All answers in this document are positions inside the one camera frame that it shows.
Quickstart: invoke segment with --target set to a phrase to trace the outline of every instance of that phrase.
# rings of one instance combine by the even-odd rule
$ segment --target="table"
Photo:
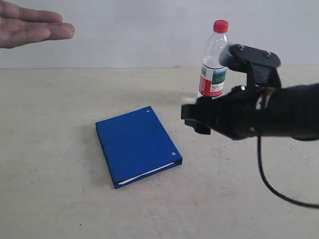
[[[0,70],[1,239],[316,238],[319,211],[262,183],[256,139],[196,134],[180,120],[200,69]],[[318,66],[282,66],[284,86]],[[225,84],[245,83],[228,72]],[[183,165],[114,189],[95,122],[152,106]],[[265,173],[281,192],[319,202],[317,142],[263,139]]]

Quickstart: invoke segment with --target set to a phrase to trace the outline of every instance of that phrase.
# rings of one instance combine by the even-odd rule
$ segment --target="blue notebook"
[[[96,123],[115,188],[182,164],[182,156],[149,106]]]

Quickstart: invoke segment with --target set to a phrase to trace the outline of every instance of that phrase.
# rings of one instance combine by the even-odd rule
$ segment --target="clear plastic bottle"
[[[228,22],[217,20],[208,39],[202,61],[198,97],[218,97],[223,93],[226,67],[219,64],[219,55],[227,45]]]

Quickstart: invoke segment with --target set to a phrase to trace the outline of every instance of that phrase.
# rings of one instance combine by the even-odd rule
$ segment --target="white wall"
[[[198,67],[216,19],[233,43],[319,64],[317,0],[12,0],[61,13],[72,40],[0,50],[0,68]]]

